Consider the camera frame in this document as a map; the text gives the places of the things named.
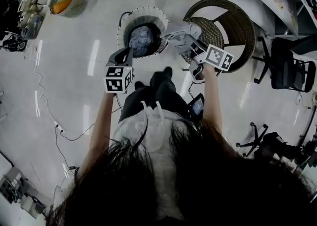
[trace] person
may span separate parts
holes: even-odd
[[[288,166],[242,158],[226,142],[214,68],[203,76],[202,121],[189,119],[167,67],[149,86],[135,83],[113,139],[114,94],[105,94],[75,184],[47,225],[219,224],[263,212],[263,222],[286,222],[296,214],[285,210],[309,208],[307,182]]]

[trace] orange item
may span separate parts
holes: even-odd
[[[71,4],[73,0],[62,0],[60,2],[57,2],[53,5],[53,11],[54,14],[59,14],[63,12],[65,9],[68,8],[68,6]]]

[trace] dark hair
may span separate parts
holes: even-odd
[[[176,166],[175,200],[183,223],[234,221],[232,215],[245,210],[263,209],[273,216],[283,206],[309,205],[305,183],[286,165],[244,159],[208,127],[211,124],[182,122],[185,128],[172,126],[170,144]],[[47,225],[156,223],[157,192],[151,158],[141,143],[144,136],[136,143],[124,139],[111,145],[51,211]],[[166,218],[160,224],[172,222],[177,223]]]

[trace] hand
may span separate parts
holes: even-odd
[[[214,70],[214,66],[204,63],[203,67],[204,68],[203,68],[202,74],[204,78],[214,76],[216,74],[216,71]]]

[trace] white basket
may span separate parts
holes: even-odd
[[[55,14],[53,11],[53,5],[60,1],[63,1],[63,0],[51,0],[49,4],[51,14]],[[76,17],[84,10],[84,8],[85,8],[84,0],[72,0],[71,4],[63,12],[59,14],[55,14],[55,15],[69,17],[69,18]]]
[[[125,12],[120,18],[118,32],[117,32],[117,45],[118,48],[129,47],[128,36],[131,31],[145,23],[153,23],[162,33],[167,29],[168,19],[164,12],[157,7],[140,7],[133,12]],[[165,39],[161,39],[161,44],[155,53],[148,56],[154,56],[163,52],[168,45]]]

